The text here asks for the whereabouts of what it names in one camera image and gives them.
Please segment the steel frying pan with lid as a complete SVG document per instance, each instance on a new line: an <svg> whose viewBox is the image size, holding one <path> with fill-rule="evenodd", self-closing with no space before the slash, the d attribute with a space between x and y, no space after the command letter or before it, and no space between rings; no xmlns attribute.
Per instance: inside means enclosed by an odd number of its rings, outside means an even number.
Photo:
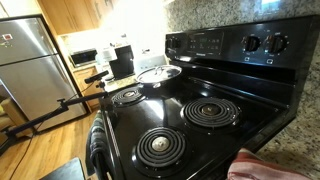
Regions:
<svg viewBox="0 0 320 180"><path fill-rule="evenodd" d="M161 65L141 72L136 80L144 87L158 88L174 80L182 73L182 68L175 65Z"/></svg>

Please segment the white toaster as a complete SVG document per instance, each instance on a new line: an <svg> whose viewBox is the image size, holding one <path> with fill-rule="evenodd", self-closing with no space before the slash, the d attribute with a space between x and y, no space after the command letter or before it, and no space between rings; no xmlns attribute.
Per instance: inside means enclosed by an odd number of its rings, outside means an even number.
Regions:
<svg viewBox="0 0 320 180"><path fill-rule="evenodd" d="M166 60L163 55L147 55L133 60L134 72L139 74L149 68L166 65Z"/></svg>

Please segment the black coffee maker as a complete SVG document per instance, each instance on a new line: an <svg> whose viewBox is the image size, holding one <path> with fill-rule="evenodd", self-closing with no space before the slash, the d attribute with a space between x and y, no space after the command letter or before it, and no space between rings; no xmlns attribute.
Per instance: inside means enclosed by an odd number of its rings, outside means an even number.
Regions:
<svg viewBox="0 0 320 180"><path fill-rule="evenodd" d="M133 52L130 45L115 49L117 59L110 62L115 79L122 79L134 73Z"/></svg>

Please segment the near right coil burner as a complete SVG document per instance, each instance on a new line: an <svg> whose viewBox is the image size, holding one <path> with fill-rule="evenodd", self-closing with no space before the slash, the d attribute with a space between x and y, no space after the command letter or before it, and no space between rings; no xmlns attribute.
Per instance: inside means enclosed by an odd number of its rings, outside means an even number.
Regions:
<svg viewBox="0 0 320 180"><path fill-rule="evenodd" d="M200 128L224 128L236 125L241 109L233 102L214 97L199 98L181 109L181 117Z"/></svg>

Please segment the near left coil burner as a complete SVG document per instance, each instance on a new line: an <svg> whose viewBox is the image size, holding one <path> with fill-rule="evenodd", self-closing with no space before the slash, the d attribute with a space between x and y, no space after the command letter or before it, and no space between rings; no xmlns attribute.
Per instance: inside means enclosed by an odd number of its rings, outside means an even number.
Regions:
<svg viewBox="0 0 320 180"><path fill-rule="evenodd" d="M188 140L181 131L157 127L141 136L133 149L132 162L145 176L169 177L187 164L190 150Z"/></svg>

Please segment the black electric stove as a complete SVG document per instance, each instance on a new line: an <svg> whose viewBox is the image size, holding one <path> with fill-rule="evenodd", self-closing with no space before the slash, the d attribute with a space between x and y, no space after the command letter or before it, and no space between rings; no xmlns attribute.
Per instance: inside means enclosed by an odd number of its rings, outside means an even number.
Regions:
<svg viewBox="0 0 320 180"><path fill-rule="evenodd" d="M105 93L88 137L99 180L224 180L297 113L316 15L169 33L168 64Z"/></svg>

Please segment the wooden base cabinet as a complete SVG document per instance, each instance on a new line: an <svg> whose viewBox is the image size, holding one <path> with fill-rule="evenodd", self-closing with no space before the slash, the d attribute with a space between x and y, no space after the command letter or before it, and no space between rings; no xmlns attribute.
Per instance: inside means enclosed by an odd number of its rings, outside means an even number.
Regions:
<svg viewBox="0 0 320 180"><path fill-rule="evenodd" d="M99 84L98 81L89 84L85 83L85 80L87 78L96 74L97 70L94 66L87 68L78 68L73 72L78 88L83 96L93 95L101 92L101 89L97 88L97 85Z"/></svg>

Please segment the silver microwave oven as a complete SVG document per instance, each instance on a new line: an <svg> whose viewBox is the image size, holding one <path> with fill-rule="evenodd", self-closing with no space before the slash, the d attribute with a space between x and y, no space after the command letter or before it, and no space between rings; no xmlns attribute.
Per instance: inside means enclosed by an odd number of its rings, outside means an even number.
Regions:
<svg viewBox="0 0 320 180"><path fill-rule="evenodd" d="M72 63L75 67L93 63L97 51L95 49L87 49L83 51L73 52L71 54Z"/></svg>

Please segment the red white striped cloth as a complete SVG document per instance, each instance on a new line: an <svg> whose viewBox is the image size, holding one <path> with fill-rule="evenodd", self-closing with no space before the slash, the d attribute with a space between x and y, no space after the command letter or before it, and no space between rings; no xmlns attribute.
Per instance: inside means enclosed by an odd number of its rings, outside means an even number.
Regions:
<svg viewBox="0 0 320 180"><path fill-rule="evenodd" d="M261 160L251 151L241 148L232 161L227 180L311 180L309 177Z"/></svg>

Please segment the wooden upper cabinets far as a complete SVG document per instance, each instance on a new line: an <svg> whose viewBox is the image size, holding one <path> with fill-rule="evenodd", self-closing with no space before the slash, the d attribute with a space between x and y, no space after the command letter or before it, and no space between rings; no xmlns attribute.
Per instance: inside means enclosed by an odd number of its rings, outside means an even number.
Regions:
<svg viewBox="0 0 320 180"><path fill-rule="evenodd" d="M58 35L100 28L117 0L37 0Z"/></svg>

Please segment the stainless steel refrigerator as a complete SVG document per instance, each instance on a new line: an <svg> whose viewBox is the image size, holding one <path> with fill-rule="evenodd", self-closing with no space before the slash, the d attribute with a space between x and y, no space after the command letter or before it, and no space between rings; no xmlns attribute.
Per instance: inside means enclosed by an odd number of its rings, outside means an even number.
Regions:
<svg viewBox="0 0 320 180"><path fill-rule="evenodd" d="M59 99L80 96L57 43L41 15L0 20L0 80L27 122L55 110ZM83 103L33 127L39 131L87 113Z"/></svg>

